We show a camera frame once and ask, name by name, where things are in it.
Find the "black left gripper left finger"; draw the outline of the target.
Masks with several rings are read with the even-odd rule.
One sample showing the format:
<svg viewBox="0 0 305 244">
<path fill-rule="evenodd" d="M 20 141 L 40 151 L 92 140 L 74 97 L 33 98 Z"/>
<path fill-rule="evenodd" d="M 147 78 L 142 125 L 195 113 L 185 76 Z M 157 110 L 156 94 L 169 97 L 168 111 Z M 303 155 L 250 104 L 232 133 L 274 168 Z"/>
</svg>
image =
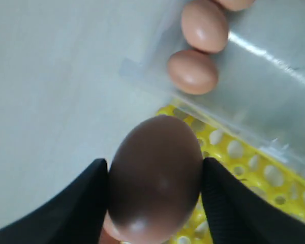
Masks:
<svg viewBox="0 0 305 244">
<path fill-rule="evenodd" d="M 107 163 L 96 159 L 50 201 L 1 228 L 0 243 L 98 243 L 107 190 Z"/>
</svg>

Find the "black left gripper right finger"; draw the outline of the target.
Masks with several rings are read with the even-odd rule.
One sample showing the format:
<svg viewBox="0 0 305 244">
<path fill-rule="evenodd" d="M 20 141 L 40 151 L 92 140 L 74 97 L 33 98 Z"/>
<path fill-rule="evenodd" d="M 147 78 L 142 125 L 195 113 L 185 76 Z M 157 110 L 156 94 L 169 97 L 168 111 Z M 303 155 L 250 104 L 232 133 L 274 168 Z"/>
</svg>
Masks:
<svg viewBox="0 0 305 244">
<path fill-rule="evenodd" d="M 213 243 L 305 243 L 305 223 L 267 203 L 214 158 L 203 161 L 201 195 Z"/>
</svg>

